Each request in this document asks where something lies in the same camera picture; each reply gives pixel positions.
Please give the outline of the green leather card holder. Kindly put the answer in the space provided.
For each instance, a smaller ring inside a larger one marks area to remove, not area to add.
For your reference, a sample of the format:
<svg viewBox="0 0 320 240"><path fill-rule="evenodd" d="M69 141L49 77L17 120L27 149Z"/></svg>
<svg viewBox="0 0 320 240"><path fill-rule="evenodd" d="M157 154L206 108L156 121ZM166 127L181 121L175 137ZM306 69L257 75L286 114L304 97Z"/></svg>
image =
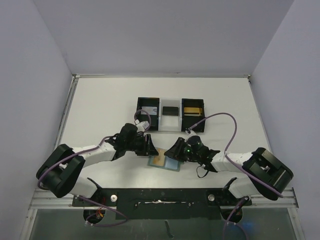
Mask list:
<svg viewBox="0 0 320 240"><path fill-rule="evenodd" d="M148 163L147 165L153 168L159 168L159 169L163 169L163 170L168 170L168 171L174 171L174 172L179 172L180 168L181 168L181 162L179 162L178 160L169 158L169 157L165 157L165 165L163 167L159 167L159 166L154 166L151 164L151 161L153 159L154 156L150 156L148 159Z"/></svg>

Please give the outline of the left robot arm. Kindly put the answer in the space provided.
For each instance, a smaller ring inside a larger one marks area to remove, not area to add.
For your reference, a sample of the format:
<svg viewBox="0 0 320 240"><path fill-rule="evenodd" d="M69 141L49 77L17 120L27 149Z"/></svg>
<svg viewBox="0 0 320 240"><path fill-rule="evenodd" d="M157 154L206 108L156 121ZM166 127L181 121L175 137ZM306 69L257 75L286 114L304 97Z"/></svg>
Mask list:
<svg viewBox="0 0 320 240"><path fill-rule="evenodd" d="M101 162L111 162L133 152L139 157L158 156L147 121L126 123L112 136L104 137L97 145L70 147L60 144L36 173L37 185L57 198L67 194L90 199L101 189L91 178L81 176L83 168Z"/></svg>

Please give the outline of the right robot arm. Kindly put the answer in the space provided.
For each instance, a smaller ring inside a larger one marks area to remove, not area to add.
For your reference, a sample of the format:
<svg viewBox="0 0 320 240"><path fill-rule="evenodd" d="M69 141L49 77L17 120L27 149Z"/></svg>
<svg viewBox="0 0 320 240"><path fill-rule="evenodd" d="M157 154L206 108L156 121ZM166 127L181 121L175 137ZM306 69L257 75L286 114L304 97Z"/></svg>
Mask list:
<svg viewBox="0 0 320 240"><path fill-rule="evenodd" d="M198 135L179 137L164 155L180 162L198 163L207 172L233 172L224 188L236 199L261 194L276 201L290 181L293 172L263 147L247 153L223 153L205 146Z"/></svg>

